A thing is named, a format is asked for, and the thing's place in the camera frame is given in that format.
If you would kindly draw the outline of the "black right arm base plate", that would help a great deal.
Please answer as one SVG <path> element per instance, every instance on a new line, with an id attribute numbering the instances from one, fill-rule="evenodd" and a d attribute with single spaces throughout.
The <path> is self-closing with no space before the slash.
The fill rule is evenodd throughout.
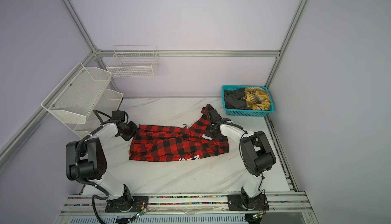
<path id="1" fill-rule="evenodd" d="M 230 194 L 228 208 L 230 211 L 268 211 L 269 203 L 265 194 L 261 193 L 254 198 L 245 194 Z"/>

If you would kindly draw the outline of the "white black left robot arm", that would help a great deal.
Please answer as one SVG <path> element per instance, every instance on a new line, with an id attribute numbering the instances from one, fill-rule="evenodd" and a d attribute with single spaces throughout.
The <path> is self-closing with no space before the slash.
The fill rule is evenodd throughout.
<path id="1" fill-rule="evenodd" d="M 132 205 L 134 199 L 126 186 L 108 172 L 108 162 L 103 146 L 112 138 L 129 141 L 135 136 L 138 126 L 130 121 L 109 120 L 100 124 L 79 141 L 66 145 L 66 176 L 85 186 L 101 192 L 93 199 L 107 201 L 109 205 Z"/>

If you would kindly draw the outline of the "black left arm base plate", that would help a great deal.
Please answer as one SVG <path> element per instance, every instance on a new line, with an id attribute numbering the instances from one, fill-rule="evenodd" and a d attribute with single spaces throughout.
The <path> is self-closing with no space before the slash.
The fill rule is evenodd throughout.
<path id="1" fill-rule="evenodd" d="M 107 200 L 106 213 L 138 213 L 148 206 L 148 196 L 132 196 L 130 200 L 118 198 Z"/>

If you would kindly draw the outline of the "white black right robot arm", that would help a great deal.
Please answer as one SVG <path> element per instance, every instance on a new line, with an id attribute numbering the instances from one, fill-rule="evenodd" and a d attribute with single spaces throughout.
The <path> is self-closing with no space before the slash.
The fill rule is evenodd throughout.
<path id="1" fill-rule="evenodd" d="M 218 116 L 210 119 L 205 137 L 226 137 L 238 143 L 239 155 L 249 177 L 241 189 L 239 202 L 231 202 L 231 206 L 243 210 L 267 210 L 263 183 L 265 174 L 272 169 L 277 159 L 265 133 L 261 130 L 246 130 L 230 119 Z"/>

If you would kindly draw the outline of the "red black plaid shirt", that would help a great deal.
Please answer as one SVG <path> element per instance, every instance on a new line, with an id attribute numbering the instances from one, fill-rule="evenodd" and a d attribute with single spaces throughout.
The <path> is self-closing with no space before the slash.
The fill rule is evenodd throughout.
<path id="1" fill-rule="evenodd" d="M 229 152 L 228 138 L 205 138 L 210 120 L 208 104 L 190 127 L 140 125 L 129 149 L 129 160 L 142 162 L 192 161 Z"/>

